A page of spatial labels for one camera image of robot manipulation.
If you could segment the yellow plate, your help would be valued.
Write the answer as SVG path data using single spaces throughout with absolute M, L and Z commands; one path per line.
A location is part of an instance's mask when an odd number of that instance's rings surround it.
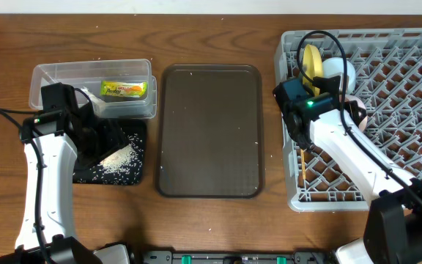
M 314 45 L 306 45 L 303 52 L 303 70 L 310 78 L 323 77 L 322 57 L 319 49 Z

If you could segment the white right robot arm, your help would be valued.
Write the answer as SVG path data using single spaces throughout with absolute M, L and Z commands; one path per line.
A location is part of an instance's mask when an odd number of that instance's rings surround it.
M 342 97 L 340 77 L 317 81 L 320 95 L 291 78 L 273 96 L 290 138 L 304 150 L 326 152 L 369 207 L 363 237 L 339 247 L 337 263 L 422 262 L 422 180 L 396 165 L 359 129 L 366 109 L 357 98 Z

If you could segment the white tissue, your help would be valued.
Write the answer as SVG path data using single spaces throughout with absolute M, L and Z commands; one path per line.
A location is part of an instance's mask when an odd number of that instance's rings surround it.
M 96 97 L 86 87 L 81 88 L 81 91 L 84 92 L 87 95 L 87 97 L 91 100 L 94 113 L 97 116 L 102 117 L 103 112 L 106 109 L 106 102 Z

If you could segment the white bowl with rice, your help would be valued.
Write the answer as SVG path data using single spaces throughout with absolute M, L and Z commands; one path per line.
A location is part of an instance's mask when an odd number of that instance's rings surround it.
M 359 130 L 364 132 L 367 127 L 368 115 L 366 106 L 361 99 L 354 95 L 346 95 L 344 98 L 344 109 L 348 112 Z

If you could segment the green snack wrapper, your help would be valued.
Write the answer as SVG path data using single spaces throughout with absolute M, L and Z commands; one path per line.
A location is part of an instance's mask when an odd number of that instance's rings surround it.
M 100 94 L 122 98 L 140 98 L 145 95 L 148 83 L 143 82 L 120 82 L 102 81 Z

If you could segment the light blue bowl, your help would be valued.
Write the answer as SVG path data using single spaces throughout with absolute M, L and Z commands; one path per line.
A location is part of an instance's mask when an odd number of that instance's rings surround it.
M 341 57 L 326 59 L 322 63 L 322 69 L 324 78 L 340 76 L 344 72 L 344 60 Z M 347 81 L 347 94 L 350 95 L 354 91 L 356 85 L 355 68 L 350 62 L 347 62 Z

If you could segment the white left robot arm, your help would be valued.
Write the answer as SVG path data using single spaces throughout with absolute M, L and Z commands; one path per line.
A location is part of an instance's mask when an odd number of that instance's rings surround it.
M 126 245 L 86 248 L 75 234 L 73 175 L 89 169 L 129 141 L 113 119 L 100 118 L 92 102 L 79 106 L 78 89 L 55 83 L 41 88 L 42 110 L 17 124 L 27 162 L 21 230 L 0 263 L 129 263 Z

